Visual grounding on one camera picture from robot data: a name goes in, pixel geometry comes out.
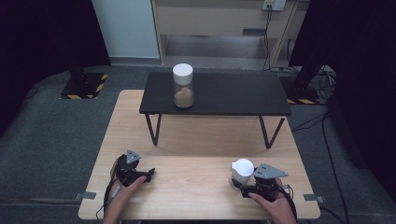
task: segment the wooden tabletop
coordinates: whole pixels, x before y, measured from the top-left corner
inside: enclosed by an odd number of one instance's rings
[[[257,117],[163,115],[161,141],[154,146],[139,113],[142,96],[143,91],[120,93],[86,189],[97,195],[82,201],[80,218],[96,219],[113,162],[128,148],[142,156],[138,171],[156,170],[134,194],[123,219],[267,219],[261,207],[231,185],[231,163],[240,158],[288,172],[281,179],[294,190],[298,218],[319,217],[318,204],[304,200],[313,190],[287,122],[268,150]],[[264,120],[271,136],[280,117]]]

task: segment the jar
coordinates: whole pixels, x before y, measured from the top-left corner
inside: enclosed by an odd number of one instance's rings
[[[175,81],[174,102],[179,108],[188,108],[194,103],[192,75],[193,69],[187,63],[177,64],[173,68]]]

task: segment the yellow and black tape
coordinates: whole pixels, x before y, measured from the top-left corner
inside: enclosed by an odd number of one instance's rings
[[[101,81],[96,88],[96,92],[92,95],[83,95],[83,94],[67,94],[63,95],[62,99],[71,99],[71,100],[80,100],[80,99],[96,99],[102,90],[103,86],[105,85],[107,79],[107,75],[103,75]]]
[[[288,99],[290,105],[319,105],[319,100],[309,99]]]

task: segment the human hand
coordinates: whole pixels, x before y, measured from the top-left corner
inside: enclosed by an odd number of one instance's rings
[[[113,164],[113,168],[110,171],[110,175],[113,174],[114,169],[116,168],[117,160]],[[105,217],[102,220],[102,223],[120,223],[120,216],[122,212],[125,210],[129,200],[132,195],[137,191],[137,189],[145,182],[146,177],[140,176],[136,179],[134,183],[132,183],[128,187],[124,187],[121,182],[114,176],[114,184],[111,187],[110,192],[108,193],[108,201]],[[114,198],[112,198],[113,193],[118,189],[118,192]]]
[[[276,183],[282,186],[282,181],[279,178],[276,179]],[[272,203],[259,194],[249,193],[248,196],[268,212],[275,224],[297,223],[285,195],[278,193],[276,200]]]

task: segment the black table leg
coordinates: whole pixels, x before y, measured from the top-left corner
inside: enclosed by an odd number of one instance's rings
[[[146,116],[146,121],[148,122],[148,129],[149,129],[149,134],[151,135],[152,143],[154,144],[154,146],[157,146],[158,145],[158,137],[160,134],[161,117],[163,116],[163,114],[158,115],[157,130],[155,131],[155,135],[154,135],[154,131],[152,130],[152,125],[151,125],[151,120],[149,118],[149,114],[145,114],[145,116]]]
[[[267,131],[265,130],[264,120],[262,119],[262,116],[259,116],[259,119],[260,119],[260,125],[262,126],[262,135],[264,136],[265,146],[267,147],[267,149],[270,149],[272,144],[275,141],[277,134],[279,133],[280,127],[282,127],[283,121],[285,121],[285,118],[282,117],[280,119],[280,122],[277,124],[276,130],[275,130],[274,135],[271,139],[271,142],[268,142],[268,135],[267,135]]]

